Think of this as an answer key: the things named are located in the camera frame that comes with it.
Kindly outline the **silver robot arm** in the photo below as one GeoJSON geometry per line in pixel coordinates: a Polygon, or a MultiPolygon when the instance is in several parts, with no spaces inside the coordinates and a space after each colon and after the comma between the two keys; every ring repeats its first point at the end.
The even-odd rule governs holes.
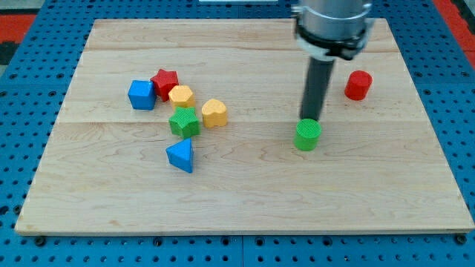
{"type": "Polygon", "coordinates": [[[300,0],[291,7],[295,40],[314,59],[352,60],[369,41],[372,6],[371,0],[300,0]]]}

